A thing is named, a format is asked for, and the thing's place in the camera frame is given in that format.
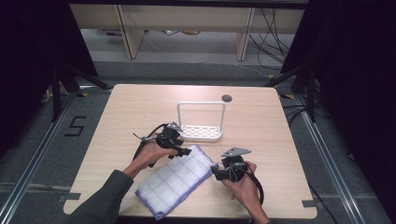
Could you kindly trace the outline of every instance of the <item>metal rail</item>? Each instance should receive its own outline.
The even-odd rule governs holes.
[[[301,95],[297,95],[296,99],[299,105],[304,104],[304,99],[302,99]],[[342,177],[340,170],[332,158],[331,152],[327,148],[326,143],[324,142],[320,131],[318,130],[317,124],[311,121],[311,118],[309,118],[306,112],[303,112],[302,115],[305,124],[308,127],[308,130],[315,142],[315,145],[317,146],[320,157],[323,159],[323,163],[329,172],[332,183],[334,184],[335,189],[340,196],[341,202],[346,209],[346,213],[348,214],[350,221],[357,224],[366,223],[363,216],[361,215],[361,210],[359,209],[358,204],[350,192],[347,183]]]
[[[2,204],[0,208],[0,221],[2,224],[9,223],[9,221],[12,219],[12,216],[17,210],[24,193],[29,187],[29,183],[35,176],[35,173],[37,172],[40,163],[44,159],[49,149],[49,146],[54,138],[54,135],[58,131],[59,126],[64,119],[64,115],[67,112],[68,107],[71,105],[73,99],[76,98],[76,95],[76,93],[69,92],[69,94],[65,97],[63,103],[64,109],[62,110],[62,113],[49,126],[49,129],[41,140],[40,145],[35,150],[35,154],[33,155],[32,159],[30,159],[21,178],[18,180],[17,184],[8,195],[7,200]]]

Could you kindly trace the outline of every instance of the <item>gray sleeve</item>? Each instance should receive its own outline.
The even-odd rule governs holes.
[[[106,183],[82,203],[65,223],[116,223],[121,201],[133,183],[125,173],[113,171]]]

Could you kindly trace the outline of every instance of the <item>finger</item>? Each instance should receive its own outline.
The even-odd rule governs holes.
[[[251,161],[245,161],[245,163],[247,163],[248,167],[254,174],[254,172],[256,171],[257,165]]]
[[[225,187],[227,187],[227,188],[230,188],[231,185],[232,185],[232,182],[231,182],[231,180],[229,180],[229,179],[222,179],[222,180],[221,180],[221,183],[222,183]]]
[[[176,155],[177,155],[177,151],[174,150],[174,149],[169,149],[168,152],[169,152],[169,153],[168,153],[169,156],[176,156]]]

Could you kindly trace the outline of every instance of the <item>blue grid pattern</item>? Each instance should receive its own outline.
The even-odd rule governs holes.
[[[174,157],[136,191],[136,196],[150,209],[156,220],[168,215],[211,175],[216,165],[198,145],[190,147],[189,156]]]

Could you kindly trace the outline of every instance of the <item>handheld controller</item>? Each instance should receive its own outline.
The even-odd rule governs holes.
[[[218,166],[211,166],[210,169],[217,180],[229,179],[232,182],[239,182],[244,177],[244,175],[250,177],[259,190],[260,203],[262,204],[264,202],[264,191],[262,189],[262,184],[253,173],[248,172],[248,169],[250,168],[241,157],[241,155],[250,152],[250,150],[240,147],[232,147],[230,150],[221,154],[222,157],[225,157],[221,160],[224,170],[220,170]]]
[[[163,127],[163,130],[158,135],[154,135],[157,130]],[[150,140],[155,139],[155,142],[159,147],[162,148],[172,148],[177,151],[177,156],[182,157],[184,155],[190,155],[191,149],[183,148],[181,145],[183,141],[178,139],[182,130],[175,122],[164,123],[155,128],[147,137],[138,137],[141,142],[139,147],[134,154],[134,159],[139,155],[143,146]]]

